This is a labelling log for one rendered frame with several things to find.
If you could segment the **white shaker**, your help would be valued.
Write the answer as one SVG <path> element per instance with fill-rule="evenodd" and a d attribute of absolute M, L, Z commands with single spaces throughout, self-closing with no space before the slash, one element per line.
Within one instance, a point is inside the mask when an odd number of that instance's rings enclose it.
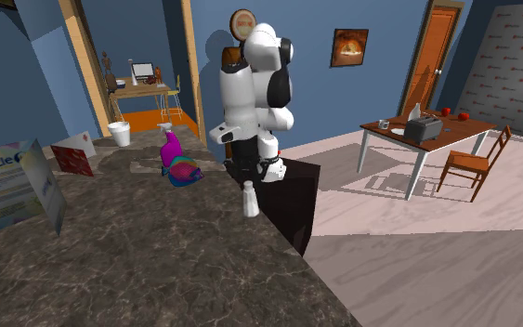
<path fill-rule="evenodd" d="M 251 180 L 243 182 L 243 215 L 245 217 L 255 217 L 259 215 L 259 207 L 256 198 L 254 183 Z"/>

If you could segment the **dark robot stand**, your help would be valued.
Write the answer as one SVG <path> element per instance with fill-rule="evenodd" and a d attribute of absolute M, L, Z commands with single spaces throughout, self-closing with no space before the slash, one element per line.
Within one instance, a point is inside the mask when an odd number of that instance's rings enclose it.
<path fill-rule="evenodd" d="M 283 158 L 287 170 L 283 180 L 265 183 L 251 171 L 239 171 L 235 163 L 225 161 L 229 174 L 242 188 L 252 180 L 260 211 L 300 254 L 304 255 L 312 233 L 320 166 Z"/>

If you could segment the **magenta spray bottle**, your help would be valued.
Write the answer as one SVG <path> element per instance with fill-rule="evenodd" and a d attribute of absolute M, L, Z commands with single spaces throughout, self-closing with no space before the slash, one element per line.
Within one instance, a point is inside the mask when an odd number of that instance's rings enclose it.
<path fill-rule="evenodd" d="M 162 176 L 168 177 L 175 187 L 185 187 L 203 179 L 202 169 L 189 157 L 183 155 L 180 142 L 172 131 L 171 123 L 158 124 L 166 142 L 161 146 Z"/>

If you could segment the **yellow metal stool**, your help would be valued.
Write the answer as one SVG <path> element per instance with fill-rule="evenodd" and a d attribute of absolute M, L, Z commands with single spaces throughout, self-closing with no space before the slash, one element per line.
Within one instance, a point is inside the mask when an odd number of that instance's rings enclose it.
<path fill-rule="evenodd" d="M 183 110 L 181 108 L 180 99 L 179 99 L 180 90 L 181 90 L 180 76 L 178 75 L 175 88 L 167 91 L 165 95 L 160 95 L 161 116 L 162 116 L 163 121 L 172 123 L 173 122 L 172 117 L 174 115 L 177 115 L 179 117 L 179 119 L 182 119 Z M 170 98 L 173 98 L 175 101 L 174 107 L 170 107 L 170 105 L 169 105 Z"/>

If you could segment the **wooden desk with things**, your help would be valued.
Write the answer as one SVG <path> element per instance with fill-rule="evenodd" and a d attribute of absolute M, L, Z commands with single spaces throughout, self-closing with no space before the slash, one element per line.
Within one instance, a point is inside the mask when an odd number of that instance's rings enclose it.
<path fill-rule="evenodd" d="M 111 60 L 105 52 L 102 53 L 101 62 L 105 69 L 104 81 L 107 87 L 109 104 L 111 105 L 114 121 L 124 120 L 118 104 L 119 99 L 154 97 L 157 108 L 161 111 L 162 122 L 164 122 L 164 120 L 167 120 L 169 123 L 172 122 L 170 109 L 168 108 L 168 100 L 165 98 L 167 93 L 171 91 L 168 85 L 159 87 L 157 84 L 139 84 L 135 80 L 135 76 L 132 76 L 131 78 L 122 78 L 124 86 L 119 88 L 117 78 L 111 73 Z"/>

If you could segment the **white paper cup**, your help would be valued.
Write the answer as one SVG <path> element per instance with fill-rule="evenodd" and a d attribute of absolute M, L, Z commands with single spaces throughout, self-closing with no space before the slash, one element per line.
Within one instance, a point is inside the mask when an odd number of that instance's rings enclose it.
<path fill-rule="evenodd" d="M 130 144 L 130 124 L 128 122 L 110 123 L 108 129 L 118 147 L 126 147 Z"/>

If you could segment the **red and white card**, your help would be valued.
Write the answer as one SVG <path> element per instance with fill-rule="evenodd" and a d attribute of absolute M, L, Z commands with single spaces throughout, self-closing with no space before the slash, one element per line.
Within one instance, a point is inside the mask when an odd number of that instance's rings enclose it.
<path fill-rule="evenodd" d="M 88 159 L 97 153 L 88 131 L 54 143 L 50 148 L 62 172 L 88 177 L 94 175 Z"/>

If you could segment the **orange wooden door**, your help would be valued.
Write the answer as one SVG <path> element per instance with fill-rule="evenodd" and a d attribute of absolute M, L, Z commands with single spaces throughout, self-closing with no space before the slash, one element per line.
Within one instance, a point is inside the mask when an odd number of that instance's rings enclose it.
<path fill-rule="evenodd" d="M 464 2 L 428 0 L 398 116 L 408 115 L 416 103 L 422 111 L 430 108 L 463 8 Z"/>

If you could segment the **brown dining table with things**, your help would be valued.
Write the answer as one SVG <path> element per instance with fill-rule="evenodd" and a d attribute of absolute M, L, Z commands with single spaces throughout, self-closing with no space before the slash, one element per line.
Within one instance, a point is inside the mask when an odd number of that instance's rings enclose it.
<path fill-rule="evenodd" d="M 402 114 L 388 119 L 388 128 L 382 129 L 378 122 L 362 124 L 363 136 L 360 146 L 357 173 L 362 171 L 370 137 L 379 137 L 383 140 L 411 150 L 417 154 L 412 175 L 405 192 L 405 199 L 409 200 L 423 170 L 427 156 L 458 142 L 476 137 L 472 154 L 477 154 L 486 135 L 495 127 L 495 124 L 485 123 L 474 119 L 459 120 L 455 115 L 438 117 L 437 111 L 423 111 L 422 118 L 436 120 L 429 127 L 418 124 L 412 126 L 409 117 Z"/>

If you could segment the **brown wooden chair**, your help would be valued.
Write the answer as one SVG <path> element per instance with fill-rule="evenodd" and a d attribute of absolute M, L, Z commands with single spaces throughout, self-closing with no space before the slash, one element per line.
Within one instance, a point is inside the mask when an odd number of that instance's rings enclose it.
<path fill-rule="evenodd" d="M 474 189 L 470 200 L 472 203 L 511 136 L 511 128 L 507 125 L 497 137 L 486 157 L 452 150 L 442 170 L 437 191 L 440 191 L 446 175 L 471 179 L 473 181 L 471 188 Z"/>

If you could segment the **pale printed box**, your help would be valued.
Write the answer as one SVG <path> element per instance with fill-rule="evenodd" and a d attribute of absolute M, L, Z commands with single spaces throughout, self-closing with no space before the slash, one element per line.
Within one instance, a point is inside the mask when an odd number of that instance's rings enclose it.
<path fill-rule="evenodd" d="M 45 214 L 61 233 L 66 208 L 37 139 L 0 146 L 0 229 Z"/>

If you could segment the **round orange wall sign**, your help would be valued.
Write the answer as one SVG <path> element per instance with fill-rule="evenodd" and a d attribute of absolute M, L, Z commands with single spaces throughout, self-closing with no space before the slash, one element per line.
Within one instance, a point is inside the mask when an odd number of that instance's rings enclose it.
<path fill-rule="evenodd" d="M 256 24 L 255 15 L 250 10 L 242 8 L 231 15 L 229 29 L 236 40 L 244 42 Z"/>

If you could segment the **orange framed wall picture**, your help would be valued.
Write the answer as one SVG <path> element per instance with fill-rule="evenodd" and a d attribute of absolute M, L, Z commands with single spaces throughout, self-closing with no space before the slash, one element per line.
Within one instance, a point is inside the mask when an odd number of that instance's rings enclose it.
<path fill-rule="evenodd" d="M 368 29 L 335 29 L 330 66 L 359 66 L 363 63 Z"/>

